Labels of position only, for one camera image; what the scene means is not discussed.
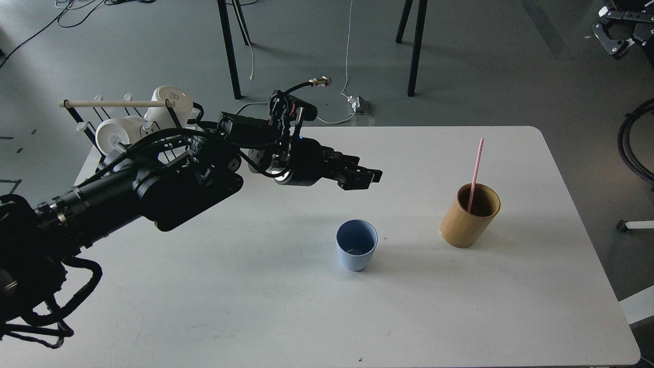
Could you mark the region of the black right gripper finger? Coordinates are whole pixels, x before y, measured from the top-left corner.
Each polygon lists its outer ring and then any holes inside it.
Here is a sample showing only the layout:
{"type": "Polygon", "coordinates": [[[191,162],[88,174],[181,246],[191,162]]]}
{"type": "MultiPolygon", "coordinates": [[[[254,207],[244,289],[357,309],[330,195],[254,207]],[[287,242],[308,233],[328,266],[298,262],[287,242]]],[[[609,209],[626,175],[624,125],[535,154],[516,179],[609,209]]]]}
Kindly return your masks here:
{"type": "Polygon", "coordinates": [[[598,11],[598,16],[598,23],[592,26],[593,34],[610,56],[620,60],[632,46],[638,45],[646,58],[652,59],[652,6],[603,6],[598,11]],[[610,29],[613,26],[626,26],[628,36],[612,36],[610,29]]]}

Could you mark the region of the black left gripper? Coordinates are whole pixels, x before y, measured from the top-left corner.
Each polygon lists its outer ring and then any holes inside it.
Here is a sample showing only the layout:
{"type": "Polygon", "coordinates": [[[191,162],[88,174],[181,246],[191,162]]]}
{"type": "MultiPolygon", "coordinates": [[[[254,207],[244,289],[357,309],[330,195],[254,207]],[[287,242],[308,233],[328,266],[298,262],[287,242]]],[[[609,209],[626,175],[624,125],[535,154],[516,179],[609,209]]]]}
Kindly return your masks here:
{"type": "MultiPolygon", "coordinates": [[[[285,168],[275,167],[272,162],[274,150],[249,149],[248,158],[257,167],[271,174],[280,174],[285,168]]],[[[320,145],[317,140],[299,138],[292,142],[290,169],[274,178],[280,186],[312,186],[321,178],[336,180],[345,191],[366,190],[373,182],[380,182],[382,170],[359,166],[358,156],[343,154],[331,147],[320,145]]]]}

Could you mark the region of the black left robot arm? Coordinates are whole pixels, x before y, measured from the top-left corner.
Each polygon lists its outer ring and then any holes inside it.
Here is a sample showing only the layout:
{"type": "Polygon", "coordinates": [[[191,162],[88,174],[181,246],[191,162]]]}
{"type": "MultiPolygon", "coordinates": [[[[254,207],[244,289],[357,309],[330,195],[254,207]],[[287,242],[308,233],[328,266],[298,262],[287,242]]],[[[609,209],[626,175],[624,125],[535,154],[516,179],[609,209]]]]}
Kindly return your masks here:
{"type": "Polygon", "coordinates": [[[102,277],[81,249],[141,217],[163,232],[177,228],[242,188],[242,161],[281,186],[326,178],[364,190],[381,180],[381,170],[360,166],[357,156],[302,137],[303,122],[299,110],[266,120],[224,113],[217,123],[119,146],[94,175],[36,208],[3,195],[2,337],[61,347],[74,333],[64,319],[102,277]]]}

